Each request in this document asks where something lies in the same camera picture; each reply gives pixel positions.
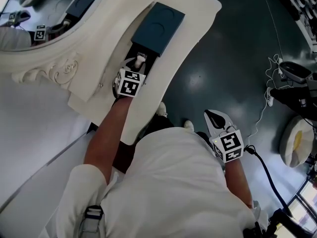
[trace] white shoe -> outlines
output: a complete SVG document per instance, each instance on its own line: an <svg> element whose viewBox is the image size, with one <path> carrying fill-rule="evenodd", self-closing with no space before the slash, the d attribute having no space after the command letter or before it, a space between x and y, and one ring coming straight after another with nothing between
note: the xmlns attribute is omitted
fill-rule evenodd
<svg viewBox="0 0 317 238"><path fill-rule="evenodd" d="M167 117L166 106L163 101L159 104L156 114L160 117Z"/></svg>
<svg viewBox="0 0 317 238"><path fill-rule="evenodd" d="M189 129L191 130L192 132L194 132L194 125L191 121L187 120L185 123L184 123L184 128L185 129Z"/></svg>
<svg viewBox="0 0 317 238"><path fill-rule="evenodd" d="M268 88L266 89L266 102L267 102L267 104L268 104L270 107L273 106L273 100L274 100L274 97L272 97L271 94L270 94L270 91L271 91L271 90L272 90L271 87L268 87Z"/></svg>

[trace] gray floor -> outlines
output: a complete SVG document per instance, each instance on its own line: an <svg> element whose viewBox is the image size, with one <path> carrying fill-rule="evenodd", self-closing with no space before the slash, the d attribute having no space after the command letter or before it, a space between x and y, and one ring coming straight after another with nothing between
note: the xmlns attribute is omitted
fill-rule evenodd
<svg viewBox="0 0 317 238"><path fill-rule="evenodd" d="M14 12L17 10L28 10L31 18L21 23L27 31L35 31L37 25L54 26L59 21L72 0L41 0L32 7L23 8L19 4L19 0L10 0L4 9L6 12Z"/></svg>
<svg viewBox="0 0 317 238"><path fill-rule="evenodd" d="M246 138L265 105L267 57L280 54L272 18L265 0L219 0L222 9L209 32L193 48L172 80L165 96L168 117L177 126L190 119L195 131L208 132L203 112L216 109L227 113ZM268 0L275 20L284 60L316 70L314 58L301 31L278 0ZM277 86L278 75L274 79ZM275 101L265 110L251 138L262 156L280 194L287 202L306 177L305 165L292 169L278 153L281 134L295 116ZM253 199L269 214L281 205L273 194L261 163L245 153L242 158Z"/></svg>

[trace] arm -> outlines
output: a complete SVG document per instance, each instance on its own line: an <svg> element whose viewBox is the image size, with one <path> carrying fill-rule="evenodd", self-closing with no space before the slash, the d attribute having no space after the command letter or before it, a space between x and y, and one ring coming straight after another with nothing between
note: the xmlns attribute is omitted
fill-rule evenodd
<svg viewBox="0 0 317 238"><path fill-rule="evenodd" d="M225 168L228 189L251 209L252 196L240 160L226 163Z"/></svg>
<svg viewBox="0 0 317 238"><path fill-rule="evenodd" d="M110 181L112 163L117 153L124 123L128 114L132 98L118 100L90 141L84 164L97 167Z"/></svg>

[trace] mirror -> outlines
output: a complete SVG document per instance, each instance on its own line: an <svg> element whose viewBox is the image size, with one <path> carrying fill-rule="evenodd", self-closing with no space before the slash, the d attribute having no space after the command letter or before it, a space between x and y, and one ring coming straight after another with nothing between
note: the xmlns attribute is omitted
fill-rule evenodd
<svg viewBox="0 0 317 238"><path fill-rule="evenodd" d="M0 0L0 50L36 49L67 36L95 0Z"/></svg>

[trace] white vanity table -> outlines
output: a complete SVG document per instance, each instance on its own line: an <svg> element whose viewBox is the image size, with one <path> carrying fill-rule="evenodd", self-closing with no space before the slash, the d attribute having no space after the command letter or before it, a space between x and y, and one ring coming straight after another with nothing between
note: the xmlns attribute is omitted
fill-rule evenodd
<svg viewBox="0 0 317 238"><path fill-rule="evenodd" d="M156 1L185 17L132 101L121 136L131 145L186 56L210 29L221 9L217 0L95 0L79 23L56 39L27 50L1 51L0 72L12 73L17 83L40 75L50 79L71 92L71 108L100 125L115 100L112 82L131 37Z"/></svg>

